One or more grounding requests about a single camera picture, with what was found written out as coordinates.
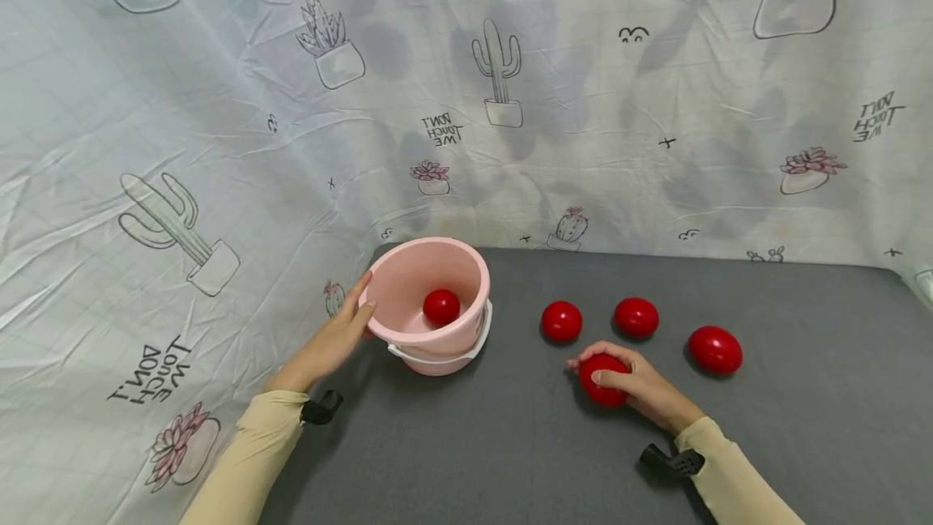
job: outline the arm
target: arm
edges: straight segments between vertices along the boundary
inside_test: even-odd
[[[694,449],[706,458],[692,480],[719,525],[803,525],[710,418],[692,423],[675,444],[677,450]]]
[[[179,525],[254,525],[300,434],[306,394],[269,391],[253,397],[231,444]]]
[[[253,397],[237,422],[231,444],[179,525],[256,525],[272,483],[295,449],[307,391],[350,356],[373,317],[375,303],[356,311],[371,277],[369,272],[363,274],[337,316],[269,378],[262,394]]]
[[[596,353],[613,355],[631,373],[597,371],[594,382],[628,392],[626,403],[675,437],[677,449],[694,449],[706,462],[692,480],[719,525],[803,525],[803,521],[768,486],[739,447],[716,422],[688,400],[640,354],[606,341],[567,361],[578,371]]]

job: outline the beige sleeve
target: beige sleeve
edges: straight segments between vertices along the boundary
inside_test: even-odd
[[[693,422],[675,444],[677,450],[694,449],[706,458],[692,480],[719,525],[803,525],[710,418]]]
[[[266,495],[295,447],[306,394],[270,391],[253,397],[231,444],[179,525],[256,525]]]

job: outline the pink flower print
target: pink flower print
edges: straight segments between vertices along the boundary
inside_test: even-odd
[[[827,155],[822,146],[815,146],[805,151],[800,151],[797,156],[788,156],[787,164],[781,165],[781,171],[788,175],[802,175],[808,170],[814,170],[817,173],[827,175],[836,174],[836,169],[847,169],[848,164],[843,164],[836,160],[835,155]]]
[[[448,170],[450,167],[441,167],[441,163],[423,160],[411,167],[411,175],[418,181],[449,181]]]
[[[155,437],[152,459],[149,461],[155,466],[146,481],[146,484],[155,484],[153,493],[164,487],[172,475],[176,474],[185,459],[185,453],[188,452],[191,435],[201,428],[209,415],[208,412],[201,411],[201,402],[198,402],[184,418],[175,416],[172,424]]]

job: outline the hand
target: hand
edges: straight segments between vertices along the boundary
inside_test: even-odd
[[[314,383],[330,375],[343,364],[366,334],[366,325],[376,309],[375,302],[368,302],[360,311],[356,310],[357,303],[360,303],[360,294],[372,278],[372,272],[363,274],[347,293],[343,300],[343,308],[337,316],[327,321],[286,365],[282,365],[274,376],[266,380],[263,392],[307,391]]]
[[[567,365],[573,372],[578,372],[581,362],[597,353],[612,355],[625,363],[632,372],[596,371],[593,373],[596,385],[627,392],[626,403],[629,406],[674,437],[705,416],[694,402],[663,378],[644,357],[625,347],[600,341],[586,348],[577,359],[567,361]]]

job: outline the left hand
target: left hand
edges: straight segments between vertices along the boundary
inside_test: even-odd
[[[266,380],[263,392],[305,392],[343,364],[366,333],[366,325],[376,309],[375,302],[364,304],[358,311],[356,309],[372,278],[373,273],[368,271],[357,280],[343,300],[343,308],[337,316],[327,321],[286,365]]]

